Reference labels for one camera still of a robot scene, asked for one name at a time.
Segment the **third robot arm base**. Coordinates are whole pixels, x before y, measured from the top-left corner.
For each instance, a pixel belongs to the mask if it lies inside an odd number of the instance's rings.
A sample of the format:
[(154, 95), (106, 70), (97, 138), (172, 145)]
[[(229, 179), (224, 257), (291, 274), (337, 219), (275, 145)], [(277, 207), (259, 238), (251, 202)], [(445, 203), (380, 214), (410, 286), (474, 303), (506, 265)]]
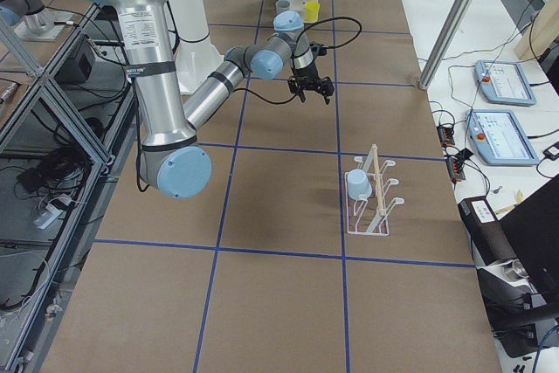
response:
[(1, 0), (1, 19), (26, 41), (54, 41), (73, 14), (48, 10), (42, 0)]

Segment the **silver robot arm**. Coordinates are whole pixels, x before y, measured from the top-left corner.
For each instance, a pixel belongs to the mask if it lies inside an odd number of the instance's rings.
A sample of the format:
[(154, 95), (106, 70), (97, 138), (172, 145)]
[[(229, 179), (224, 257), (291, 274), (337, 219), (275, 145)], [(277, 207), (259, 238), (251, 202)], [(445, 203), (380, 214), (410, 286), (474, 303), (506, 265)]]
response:
[[(178, 199), (201, 192), (210, 180), (211, 160), (197, 143), (197, 131), (250, 75), (274, 79), (285, 66), (293, 74), (291, 93), (319, 93), (329, 100), (330, 78), (319, 75), (315, 60), (325, 47), (307, 39), (303, 21), (285, 11), (273, 21), (273, 35), (262, 45), (241, 45), (219, 54), (210, 43), (202, 0), (89, 0), (112, 6), (128, 60), (126, 74), (137, 87), (146, 134), (136, 159), (138, 176)], [(173, 3), (180, 27), (193, 36), (199, 57), (197, 89), (182, 97), (180, 79), (190, 73), (186, 56), (174, 52), (165, 6)]]

